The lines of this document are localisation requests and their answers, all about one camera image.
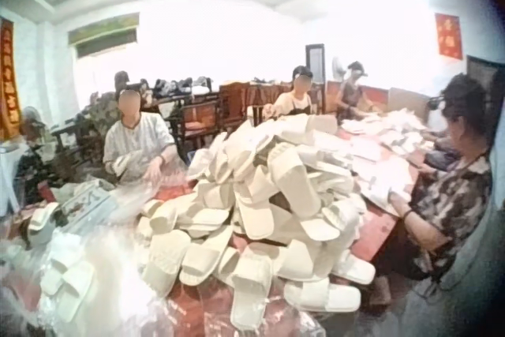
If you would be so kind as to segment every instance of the pile of slippers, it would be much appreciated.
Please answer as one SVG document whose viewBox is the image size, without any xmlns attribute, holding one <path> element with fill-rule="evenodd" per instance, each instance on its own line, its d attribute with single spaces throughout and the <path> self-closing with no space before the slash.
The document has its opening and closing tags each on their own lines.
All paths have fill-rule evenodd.
<svg viewBox="0 0 505 337">
<path fill-rule="evenodd" d="M 347 313 L 361 304 L 354 286 L 375 268 L 350 252 L 365 202 L 355 193 L 352 155 L 335 136 L 334 117 L 300 114 L 256 128 L 245 122 L 196 152 L 194 193 L 144 206 L 137 233 L 150 243 L 144 281 L 160 296 L 177 278 L 197 286 L 213 275 L 233 287 L 231 323 L 255 330 L 274 277 L 293 307 Z M 242 253 L 232 234 L 247 237 Z"/>
</svg>

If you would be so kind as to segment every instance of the woman's hand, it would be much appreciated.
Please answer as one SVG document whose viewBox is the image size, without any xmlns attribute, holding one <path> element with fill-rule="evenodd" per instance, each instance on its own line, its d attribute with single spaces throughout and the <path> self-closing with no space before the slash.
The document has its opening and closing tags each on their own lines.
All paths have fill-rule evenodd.
<svg viewBox="0 0 505 337">
<path fill-rule="evenodd" d="M 403 217 L 403 215 L 405 215 L 410 210 L 410 207 L 405 199 L 393 191 L 389 192 L 387 201 L 389 201 L 389 204 L 393 206 L 400 217 Z"/>
<path fill-rule="evenodd" d="M 148 166 L 144 174 L 144 180 L 152 184 L 157 184 L 161 181 L 161 165 L 163 164 L 163 159 L 158 156 L 154 158 Z"/>
</svg>

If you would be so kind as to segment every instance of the red banner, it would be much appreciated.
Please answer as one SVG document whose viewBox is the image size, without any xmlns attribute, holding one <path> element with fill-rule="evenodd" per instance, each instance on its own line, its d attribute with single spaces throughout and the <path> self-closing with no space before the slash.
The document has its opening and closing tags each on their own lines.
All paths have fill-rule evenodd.
<svg viewBox="0 0 505 337">
<path fill-rule="evenodd" d="M 0 140 L 4 141 L 19 135 L 21 110 L 14 75 L 14 24 L 3 17 L 0 18 L 0 22 L 0 88 L 2 91 Z"/>
<path fill-rule="evenodd" d="M 440 54 L 463 60 L 459 17 L 435 13 L 435 20 Z"/>
</svg>

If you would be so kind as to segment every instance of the woman's arm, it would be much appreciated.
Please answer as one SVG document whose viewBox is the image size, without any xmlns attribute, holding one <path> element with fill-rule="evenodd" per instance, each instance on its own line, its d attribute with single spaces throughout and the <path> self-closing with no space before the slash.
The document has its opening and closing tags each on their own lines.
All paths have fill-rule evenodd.
<svg viewBox="0 0 505 337">
<path fill-rule="evenodd" d="M 429 252 L 434 252 L 445 245 L 450 238 L 442 234 L 432 224 L 423 220 L 417 213 L 411 212 L 409 205 L 398 195 L 392 193 L 390 202 L 398 215 L 403 219 L 406 229 L 415 238 L 417 244 Z"/>
</svg>

